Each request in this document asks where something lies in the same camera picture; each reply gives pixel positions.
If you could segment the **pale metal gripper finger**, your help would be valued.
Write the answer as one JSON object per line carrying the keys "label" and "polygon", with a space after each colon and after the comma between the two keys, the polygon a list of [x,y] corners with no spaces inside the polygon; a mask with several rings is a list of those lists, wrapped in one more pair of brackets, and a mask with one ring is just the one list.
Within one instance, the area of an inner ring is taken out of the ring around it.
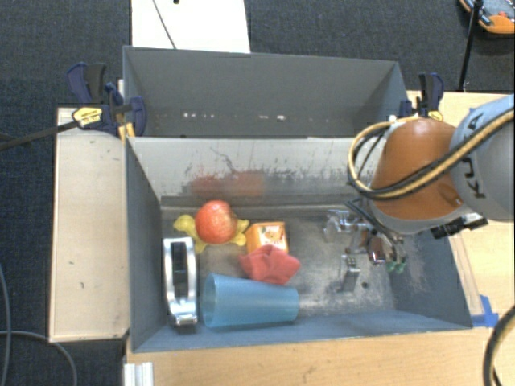
{"label": "pale metal gripper finger", "polygon": [[350,235],[356,231],[356,217],[348,210],[330,211],[323,227],[323,237],[326,242],[335,242],[338,236]]}
{"label": "pale metal gripper finger", "polygon": [[355,290],[361,268],[355,257],[343,255],[341,260],[341,290],[351,293]]}

